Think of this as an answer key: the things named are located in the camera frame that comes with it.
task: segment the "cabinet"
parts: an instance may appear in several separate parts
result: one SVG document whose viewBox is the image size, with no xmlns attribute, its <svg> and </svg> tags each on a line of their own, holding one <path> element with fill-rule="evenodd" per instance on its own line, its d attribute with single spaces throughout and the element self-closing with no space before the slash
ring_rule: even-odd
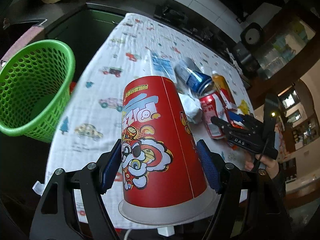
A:
<svg viewBox="0 0 320 240">
<path fill-rule="evenodd" d="M 122 16 L 98 10 L 83 10 L 71 16 L 47 34 L 68 44 L 76 58 L 73 80 L 78 81 L 94 54 L 108 38 Z"/>
<path fill-rule="evenodd" d="M 253 109 L 264 104 L 268 93 L 278 95 L 290 87 L 320 59 L 320 19 L 298 1 L 290 0 L 263 30 L 262 45 L 250 49 L 262 72 L 250 80 Z"/>
</svg>

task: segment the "human hand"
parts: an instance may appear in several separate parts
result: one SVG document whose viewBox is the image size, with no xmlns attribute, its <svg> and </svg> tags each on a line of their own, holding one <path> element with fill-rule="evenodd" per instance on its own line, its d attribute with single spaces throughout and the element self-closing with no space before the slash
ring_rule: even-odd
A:
<svg viewBox="0 0 320 240">
<path fill-rule="evenodd" d="M 258 160 L 260 158 L 260 154 L 255 155 L 255 158 Z M 278 162 L 265 155 L 262 156 L 260 161 L 266 165 L 266 171 L 268 172 L 270 178 L 273 179 L 279 172 Z M 253 165 L 252 156 L 248 152 L 246 152 L 246 161 L 244 163 L 244 168 L 247 171 L 251 171 L 253 167 L 254 165 Z"/>
</svg>

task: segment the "blue soda can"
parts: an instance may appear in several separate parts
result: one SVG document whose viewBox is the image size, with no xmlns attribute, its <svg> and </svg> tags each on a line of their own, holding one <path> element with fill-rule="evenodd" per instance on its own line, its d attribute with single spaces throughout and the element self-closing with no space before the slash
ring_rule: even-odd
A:
<svg viewBox="0 0 320 240">
<path fill-rule="evenodd" d="M 202 95 L 212 90 L 212 78 L 201 73 L 191 58 L 185 57 L 179 60 L 174 70 L 193 92 Z"/>
</svg>

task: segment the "speaker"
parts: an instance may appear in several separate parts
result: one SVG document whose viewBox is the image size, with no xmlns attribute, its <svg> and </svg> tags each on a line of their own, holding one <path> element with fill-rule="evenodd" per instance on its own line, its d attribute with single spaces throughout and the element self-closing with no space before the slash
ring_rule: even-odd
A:
<svg viewBox="0 0 320 240">
<path fill-rule="evenodd" d="M 257 23 L 251 23 L 240 34 L 241 42 L 250 51 L 257 49 L 263 44 L 264 32 Z"/>
</svg>

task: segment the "blue gripper pad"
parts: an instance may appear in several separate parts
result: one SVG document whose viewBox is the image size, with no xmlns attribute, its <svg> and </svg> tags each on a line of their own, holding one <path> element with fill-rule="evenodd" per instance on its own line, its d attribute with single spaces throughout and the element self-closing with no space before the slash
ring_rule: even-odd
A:
<svg viewBox="0 0 320 240">
<path fill-rule="evenodd" d="M 116 148 L 112 149 L 110 154 L 112 155 L 102 173 L 102 183 L 100 185 L 102 192 L 106 192 L 112 187 L 116 174 L 121 165 L 121 143 L 118 143 Z"/>
<path fill-rule="evenodd" d="M 221 165 L 224 165 L 222 157 L 217 153 L 211 152 L 204 140 L 202 139 L 197 142 L 197 151 L 200 157 L 204 174 L 208 180 L 210 188 L 214 189 L 217 193 L 219 193 L 221 191 Z"/>
<path fill-rule="evenodd" d="M 228 111 L 228 114 L 229 114 L 229 118 L 231 120 L 236 121 L 236 122 L 243 122 L 243 118 L 241 116 L 239 116 L 239 114 L 235 114 L 232 111 Z"/>
</svg>

